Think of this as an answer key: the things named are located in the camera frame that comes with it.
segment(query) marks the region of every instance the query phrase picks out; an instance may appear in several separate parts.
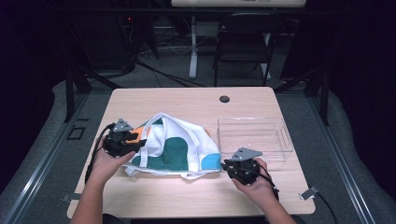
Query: transparent bin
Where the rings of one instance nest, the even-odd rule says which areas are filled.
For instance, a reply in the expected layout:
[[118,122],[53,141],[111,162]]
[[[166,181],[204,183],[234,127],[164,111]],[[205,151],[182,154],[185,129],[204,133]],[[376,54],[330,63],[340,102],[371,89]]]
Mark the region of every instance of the transparent bin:
[[240,147],[262,152],[268,161],[285,161],[294,150],[282,118],[218,119],[219,148],[231,157]]

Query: white tote bag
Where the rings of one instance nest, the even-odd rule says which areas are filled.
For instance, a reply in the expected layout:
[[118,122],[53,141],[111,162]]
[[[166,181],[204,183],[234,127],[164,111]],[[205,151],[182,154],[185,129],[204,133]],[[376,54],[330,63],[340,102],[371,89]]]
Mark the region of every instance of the white tote bag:
[[142,127],[140,139],[147,142],[130,160],[127,175],[147,172],[195,179],[221,170],[219,148],[205,128],[164,113]]

